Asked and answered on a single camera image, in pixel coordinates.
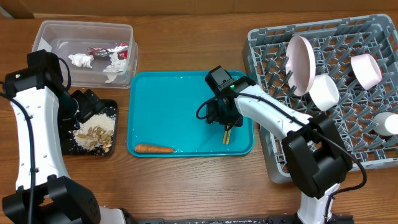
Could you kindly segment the rice and food scraps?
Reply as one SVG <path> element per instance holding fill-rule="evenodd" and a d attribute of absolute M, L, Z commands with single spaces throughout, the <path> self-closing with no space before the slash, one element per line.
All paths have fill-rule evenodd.
<path fill-rule="evenodd" d="M 106 114 L 96 114 L 74 130 L 75 142 L 88 152 L 108 153 L 113 143 L 116 118 Z"/>

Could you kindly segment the white cup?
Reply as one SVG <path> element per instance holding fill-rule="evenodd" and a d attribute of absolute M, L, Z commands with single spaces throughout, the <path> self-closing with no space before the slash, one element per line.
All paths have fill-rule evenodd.
<path fill-rule="evenodd" d="M 391 112 L 382 112 L 373 118 L 373 122 L 376 123 L 374 131 L 382 136 L 396 135 L 398 130 L 398 114 Z"/>

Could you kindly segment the white napkin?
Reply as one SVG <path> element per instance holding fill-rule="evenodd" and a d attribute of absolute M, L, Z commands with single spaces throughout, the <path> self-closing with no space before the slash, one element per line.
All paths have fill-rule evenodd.
<path fill-rule="evenodd" d="M 71 54 L 68 58 L 74 66 L 86 68 L 92 68 L 91 62 L 94 60 L 94 56 L 81 53 Z"/>

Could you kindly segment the cream bowl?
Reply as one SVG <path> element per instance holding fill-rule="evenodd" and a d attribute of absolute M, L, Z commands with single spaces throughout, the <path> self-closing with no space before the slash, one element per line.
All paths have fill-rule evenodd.
<path fill-rule="evenodd" d="M 327 74 L 315 76 L 309 94 L 320 111 L 327 111 L 337 105 L 340 99 L 335 82 Z"/>

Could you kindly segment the large pink plate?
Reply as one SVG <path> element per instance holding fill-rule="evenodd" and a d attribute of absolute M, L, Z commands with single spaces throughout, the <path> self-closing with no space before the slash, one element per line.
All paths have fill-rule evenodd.
<path fill-rule="evenodd" d="M 292 72 L 289 87 L 295 86 L 294 95 L 303 96 L 310 91 L 315 79 L 315 54 L 311 43 L 302 36 L 293 36 L 288 43 L 286 57 L 285 70 Z"/>

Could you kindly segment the red foil wrapper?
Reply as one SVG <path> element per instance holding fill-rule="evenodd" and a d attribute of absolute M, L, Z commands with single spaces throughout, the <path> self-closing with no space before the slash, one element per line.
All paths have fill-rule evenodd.
<path fill-rule="evenodd" d="M 90 55 L 96 57 L 107 57 L 116 53 L 119 59 L 126 59 L 128 48 L 126 43 L 123 42 L 114 48 L 88 47 L 88 52 Z"/>

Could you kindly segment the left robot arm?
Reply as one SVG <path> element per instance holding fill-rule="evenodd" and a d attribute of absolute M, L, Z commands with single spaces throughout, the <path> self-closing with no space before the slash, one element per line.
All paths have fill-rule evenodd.
<path fill-rule="evenodd" d="M 19 145 L 16 192 L 2 199 L 5 216 L 14 223 L 133 223 L 125 209 L 99 205 L 91 190 L 70 178 L 63 161 L 64 152 L 79 149 L 87 121 L 117 118 L 116 102 L 91 90 L 71 92 L 64 59 L 46 50 L 29 53 L 27 64 L 2 83 Z"/>

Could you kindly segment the wooden chopstick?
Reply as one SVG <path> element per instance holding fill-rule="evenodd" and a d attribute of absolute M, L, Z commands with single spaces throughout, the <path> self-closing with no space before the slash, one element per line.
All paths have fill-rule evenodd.
<path fill-rule="evenodd" d="M 231 129 L 228 130 L 228 132 L 226 133 L 226 141 L 225 141 L 225 144 L 227 144 L 227 145 L 229 144 L 230 136 L 231 136 Z"/>
<path fill-rule="evenodd" d="M 227 135 L 228 135 L 228 131 L 225 130 L 224 135 L 223 135 L 223 144 L 226 144 Z"/>

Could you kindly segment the orange carrot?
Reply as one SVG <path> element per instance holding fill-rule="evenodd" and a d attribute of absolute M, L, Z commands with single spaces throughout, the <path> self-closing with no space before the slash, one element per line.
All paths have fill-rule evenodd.
<path fill-rule="evenodd" d="M 155 146 L 148 144 L 138 144 L 135 146 L 134 150 L 137 153 L 173 153 L 175 151 L 174 148 L 171 147 L 163 147 L 163 146 Z"/>

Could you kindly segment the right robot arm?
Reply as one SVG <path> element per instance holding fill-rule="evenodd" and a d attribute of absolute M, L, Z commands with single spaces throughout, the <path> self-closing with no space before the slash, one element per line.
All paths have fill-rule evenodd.
<path fill-rule="evenodd" d="M 353 167 L 335 123 L 285 106 L 247 76 L 234 79 L 218 66 L 205 77 L 214 97 L 204 102 L 206 123 L 224 127 L 228 143 L 233 127 L 250 118 L 281 143 L 290 176 L 302 193 L 294 223 L 338 223 L 331 213 L 333 195 Z"/>

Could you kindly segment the small pink bowl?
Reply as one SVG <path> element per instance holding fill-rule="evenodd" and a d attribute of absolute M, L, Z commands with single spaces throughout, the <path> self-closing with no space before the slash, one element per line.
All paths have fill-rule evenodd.
<path fill-rule="evenodd" d="M 351 58 L 351 67 L 359 84 L 369 90 L 382 80 L 382 73 L 374 57 L 361 54 Z"/>

